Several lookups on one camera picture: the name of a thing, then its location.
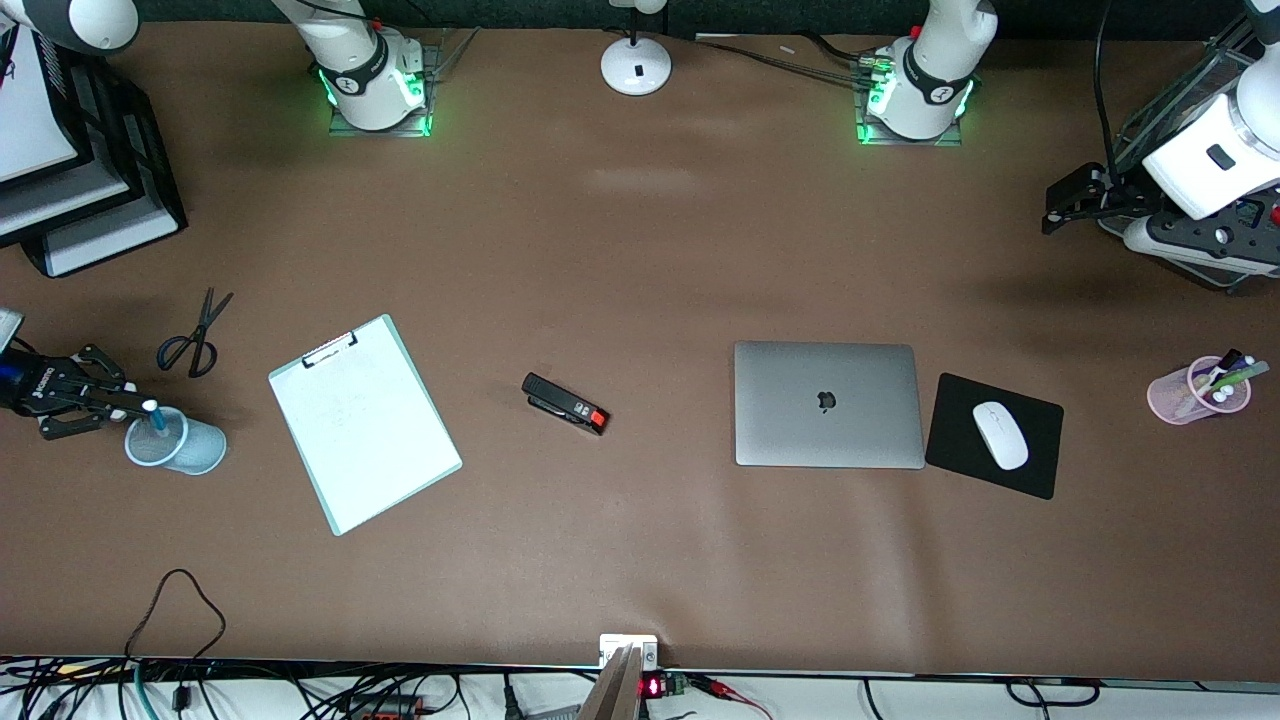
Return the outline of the silver laptop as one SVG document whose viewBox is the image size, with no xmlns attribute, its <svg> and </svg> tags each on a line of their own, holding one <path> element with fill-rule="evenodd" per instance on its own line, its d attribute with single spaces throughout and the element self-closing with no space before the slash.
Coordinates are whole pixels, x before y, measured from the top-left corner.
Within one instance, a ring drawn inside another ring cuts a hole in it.
<svg viewBox="0 0 1280 720">
<path fill-rule="evenodd" d="M 908 345 L 740 341 L 733 383 L 740 466 L 925 465 L 915 355 Z"/>
</svg>

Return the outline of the green marker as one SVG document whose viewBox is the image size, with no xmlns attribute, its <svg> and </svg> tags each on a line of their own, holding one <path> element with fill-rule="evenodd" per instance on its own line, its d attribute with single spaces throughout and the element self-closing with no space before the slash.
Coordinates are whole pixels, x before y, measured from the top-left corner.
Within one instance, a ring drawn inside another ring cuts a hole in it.
<svg viewBox="0 0 1280 720">
<path fill-rule="evenodd" d="M 1251 378 L 1263 374 L 1268 372 L 1268 369 L 1270 365 L 1266 361 L 1257 361 L 1253 364 L 1248 364 L 1238 370 L 1229 372 L 1217 378 L 1216 382 L 1208 387 L 1208 392 L 1210 393 L 1224 392 L 1226 387 L 1247 383 Z"/>
</svg>

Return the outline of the black scissors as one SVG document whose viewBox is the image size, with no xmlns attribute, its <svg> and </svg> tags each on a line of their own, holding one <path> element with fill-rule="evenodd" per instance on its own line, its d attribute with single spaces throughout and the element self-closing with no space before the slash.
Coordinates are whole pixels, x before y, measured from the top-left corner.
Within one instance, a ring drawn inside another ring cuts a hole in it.
<svg viewBox="0 0 1280 720">
<path fill-rule="evenodd" d="M 209 332 L 220 314 L 234 299 L 227 293 L 214 302 L 215 288 L 206 290 L 196 327 L 188 334 L 173 336 L 157 347 L 155 361 L 161 372 L 169 372 L 189 352 L 187 377 L 196 379 L 207 375 L 218 363 L 218 347 L 209 341 Z"/>
</svg>

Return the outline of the blue mesh pen cup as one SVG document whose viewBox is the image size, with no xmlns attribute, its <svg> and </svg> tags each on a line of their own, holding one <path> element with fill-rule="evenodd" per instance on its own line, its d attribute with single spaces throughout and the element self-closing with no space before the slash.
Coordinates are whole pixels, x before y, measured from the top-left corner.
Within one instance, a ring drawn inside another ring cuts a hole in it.
<svg viewBox="0 0 1280 720">
<path fill-rule="evenodd" d="M 145 419 L 133 420 L 125 433 L 125 456 L 142 468 L 163 468 L 188 477 L 211 471 L 225 457 L 225 433 L 214 425 L 188 418 L 177 407 L 160 406 L 166 419 L 166 436 L 157 436 Z"/>
</svg>

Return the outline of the silver mesh desk tray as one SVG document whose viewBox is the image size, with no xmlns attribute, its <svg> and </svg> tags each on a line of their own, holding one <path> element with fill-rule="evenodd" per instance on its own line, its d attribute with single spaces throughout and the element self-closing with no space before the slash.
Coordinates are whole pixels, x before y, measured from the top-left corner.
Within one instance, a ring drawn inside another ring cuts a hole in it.
<svg viewBox="0 0 1280 720">
<path fill-rule="evenodd" d="M 1134 111 L 1125 120 L 1116 142 L 1121 169 L 1126 170 L 1130 167 L 1139 165 L 1140 159 L 1158 145 L 1165 133 L 1179 127 L 1189 110 L 1194 109 L 1216 91 L 1233 85 L 1251 63 L 1262 56 L 1262 45 L 1256 38 L 1248 19 L 1242 17 L 1234 20 L 1207 45 L 1203 58 L 1194 67 L 1183 73 L 1156 99 L 1147 102 L 1140 110 Z M 1280 222 L 1280 184 L 1240 200 L 1247 199 L 1271 202 L 1274 205 L 1274 210 L 1271 211 L 1272 219 Z M 1180 210 L 1166 200 L 1161 211 Z M 1124 242 L 1123 237 L 1126 228 L 1139 218 L 1115 217 L 1112 219 L 1103 219 L 1100 222 L 1100 227 Z M 1226 290 L 1228 292 L 1235 291 L 1251 277 L 1263 277 L 1238 275 L 1230 272 L 1193 266 L 1162 258 L 1158 259 L 1194 275 L 1207 284 Z"/>
</svg>

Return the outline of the black stacked paper tray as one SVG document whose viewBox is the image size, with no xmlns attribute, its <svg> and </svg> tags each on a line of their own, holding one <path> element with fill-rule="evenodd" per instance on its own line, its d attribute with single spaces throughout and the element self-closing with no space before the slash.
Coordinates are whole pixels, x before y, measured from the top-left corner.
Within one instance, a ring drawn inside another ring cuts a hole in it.
<svg viewBox="0 0 1280 720">
<path fill-rule="evenodd" d="M 59 278 L 183 231 L 186 209 L 148 95 L 102 58 L 28 31 L 55 118 L 79 156 L 0 184 L 0 249 L 18 247 Z"/>
</svg>

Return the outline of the white computer mouse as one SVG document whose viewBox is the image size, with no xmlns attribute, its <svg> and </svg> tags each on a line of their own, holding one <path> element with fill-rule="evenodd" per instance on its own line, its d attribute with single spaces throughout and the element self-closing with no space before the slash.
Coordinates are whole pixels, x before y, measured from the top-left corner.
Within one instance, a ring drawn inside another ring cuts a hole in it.
<svg viewBox="0 0 1280 720">
<path fill-rule="evenodd" d="M 1023 468 L 1029 460 L 1025 436 L 1011 411 L 1001 402 L 986 401 L 972 409 L 975 428 L 996 466 L 1004 471 Z"/>
</svg>

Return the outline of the black mouse pad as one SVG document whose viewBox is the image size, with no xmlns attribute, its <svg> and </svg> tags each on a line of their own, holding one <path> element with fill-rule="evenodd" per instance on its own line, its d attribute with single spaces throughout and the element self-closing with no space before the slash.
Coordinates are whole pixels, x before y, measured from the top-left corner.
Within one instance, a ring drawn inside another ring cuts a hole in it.
<svg viewBox="0 0 1280 720">
<path fill-rule="evenodd" d="M 1029 447 L 1029 460 L 1023 468 L 1004 471 L 989 456 L 972 416 L 972 409 L 986 401 L 1004 404 L 1021 428 Z M 934 398 L 925 461 L 934 468 L 1051 500 L 1064 416 L 1057 404 L 945 373 Z"/>
</svg>

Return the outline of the white paper stack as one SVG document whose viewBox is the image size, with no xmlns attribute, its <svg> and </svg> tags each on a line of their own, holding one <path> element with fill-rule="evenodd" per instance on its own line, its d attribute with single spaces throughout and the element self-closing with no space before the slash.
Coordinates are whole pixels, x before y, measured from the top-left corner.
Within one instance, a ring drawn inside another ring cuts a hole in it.
<svg viewBox="0 0 1280 720">
<path fill-rule="evenodd" d="M 79 151 L 55 118 L 35 36 L 15 27 L 0 42 L 8 64 L 0 74 L 0 184 L 59 167 Z"/>
</svg>

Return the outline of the clipboard with white paper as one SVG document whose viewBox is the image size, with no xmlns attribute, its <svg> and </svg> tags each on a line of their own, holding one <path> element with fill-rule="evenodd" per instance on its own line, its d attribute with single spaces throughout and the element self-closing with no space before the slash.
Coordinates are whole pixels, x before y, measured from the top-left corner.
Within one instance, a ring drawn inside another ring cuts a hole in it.
<svg viewBox="0 0 1280 720">
<path fill-rule="evenodd" d="M 274 369 L 268 382 L 333 536 L 463 466 L 388 314 Z"/>
</svg>

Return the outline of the orange connector block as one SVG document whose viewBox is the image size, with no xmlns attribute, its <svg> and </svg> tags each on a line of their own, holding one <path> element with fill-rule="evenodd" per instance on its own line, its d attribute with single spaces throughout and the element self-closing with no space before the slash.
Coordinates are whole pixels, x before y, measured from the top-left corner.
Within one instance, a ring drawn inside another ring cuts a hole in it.
<svg viewBox="0 0 1280 720">
<path fill-rule="evenodd" d="M 420 696 L 390 692 L 352 694 L 346 701 L 346 720 L 419 720 L 426 714 Z"/>
</svg>

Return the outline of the white round stand base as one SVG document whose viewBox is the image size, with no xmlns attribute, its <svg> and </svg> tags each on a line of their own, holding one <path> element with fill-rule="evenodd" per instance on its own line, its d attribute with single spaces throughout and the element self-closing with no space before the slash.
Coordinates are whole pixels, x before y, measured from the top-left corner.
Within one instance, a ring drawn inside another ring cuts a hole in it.
<svg viewBox="0 0 1280 720">
<path fill-rule="evenodd" d="M 658 41 L 640 35 L 641 15 L 666 18 L 668 0 L 608 0 L 611 6 L 628 12 L 623 37 L 602 54 L 600 73 L 605 83 L 626 96 L 645 96 L 660 90 L 671 77 L 669 53 Z"/>
</svg>

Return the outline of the black stapler with red end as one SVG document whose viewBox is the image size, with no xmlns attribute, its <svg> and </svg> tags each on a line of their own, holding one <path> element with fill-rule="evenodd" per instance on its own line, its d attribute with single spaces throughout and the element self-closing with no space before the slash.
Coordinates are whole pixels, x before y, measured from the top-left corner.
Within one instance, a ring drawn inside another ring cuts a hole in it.
<svg viewBox="0 0 1280 720">
<path fill-rule="evenodd" d="M 602 436 L 611 415 L 598 405 L 581 396 L 538 375 L 529 373 L 524 378 L 521 391 L 532 407 L 549 413 L 594 436 Z"/>
</svg>

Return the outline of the grey mounting beam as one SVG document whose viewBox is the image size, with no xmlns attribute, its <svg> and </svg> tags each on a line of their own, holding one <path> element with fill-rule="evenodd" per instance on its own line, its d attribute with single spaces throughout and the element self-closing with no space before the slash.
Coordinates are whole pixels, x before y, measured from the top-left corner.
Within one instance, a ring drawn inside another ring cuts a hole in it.
<svg viewBox="0 0 1280 720">
<path fill-rule="evenodd" d="M 637 720 L 645 657 L 643 644 L 614 648 L 575 720 Z"/>
</svg>

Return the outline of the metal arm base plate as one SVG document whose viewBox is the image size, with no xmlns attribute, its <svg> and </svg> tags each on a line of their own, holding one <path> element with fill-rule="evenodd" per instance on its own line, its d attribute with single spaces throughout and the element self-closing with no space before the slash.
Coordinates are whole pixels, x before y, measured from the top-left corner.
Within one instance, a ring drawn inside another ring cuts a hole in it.
<svg viewBox="0 0 1280 720">
<path fill-rule="evenodd" d="M 361 94 L 344 94 L 356 83 L 338 77 L 333 83 L 324 69 L 316 70 L 332 109 L 328 135 L 339 138 L 425 138 L 433 132 L 440 49 L 404 41 L 388 56 L 385 67 Z"/>
<path fill-rule="evenodd" d="M 936 146 L 957 147 L 963 143 L 963 120 L 966 110 L 966 99 L 974 85 L 963 95 L 963 101 L 957 106 L 957 115 L 948 128 L 934 138 L 908 138 L 895 133 L 882 118 L 873 115 L 873 109 L 887 102 L 887 97 L 896 87 L 893 78 L 893 61 L 884 54 L 863 56 L 856 64 L 851 63 L 854 79 L 854 106 L 858 142 L 870 146 Z"/>
</svg>

